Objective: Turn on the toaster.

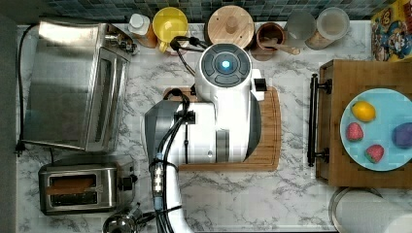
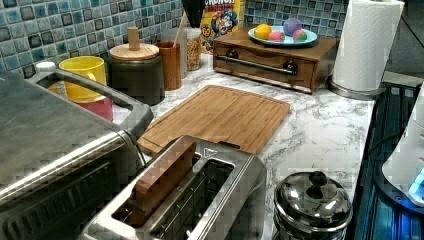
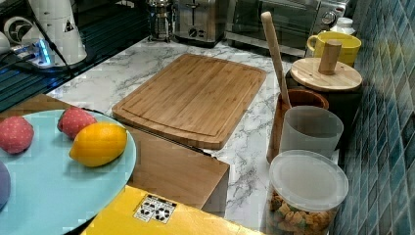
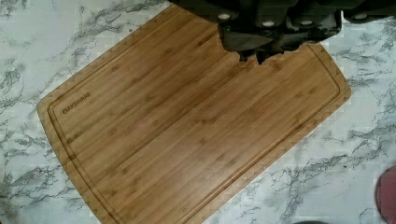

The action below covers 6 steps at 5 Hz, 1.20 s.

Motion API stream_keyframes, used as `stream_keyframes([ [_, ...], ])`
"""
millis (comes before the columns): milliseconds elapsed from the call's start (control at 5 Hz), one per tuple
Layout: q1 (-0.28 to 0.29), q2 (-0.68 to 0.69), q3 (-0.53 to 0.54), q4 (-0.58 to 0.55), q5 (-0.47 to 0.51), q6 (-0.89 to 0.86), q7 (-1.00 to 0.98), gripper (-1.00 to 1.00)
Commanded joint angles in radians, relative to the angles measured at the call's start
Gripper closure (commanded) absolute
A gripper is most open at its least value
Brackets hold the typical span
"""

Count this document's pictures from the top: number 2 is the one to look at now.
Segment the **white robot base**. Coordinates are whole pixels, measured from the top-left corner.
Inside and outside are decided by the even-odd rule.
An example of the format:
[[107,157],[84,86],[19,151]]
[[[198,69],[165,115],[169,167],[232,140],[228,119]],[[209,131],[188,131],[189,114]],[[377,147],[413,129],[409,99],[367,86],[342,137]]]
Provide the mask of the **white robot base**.
[[415,214],[423,214],[423,85],[386,83],[376,126],[382,154],[375,183],[383,196]]

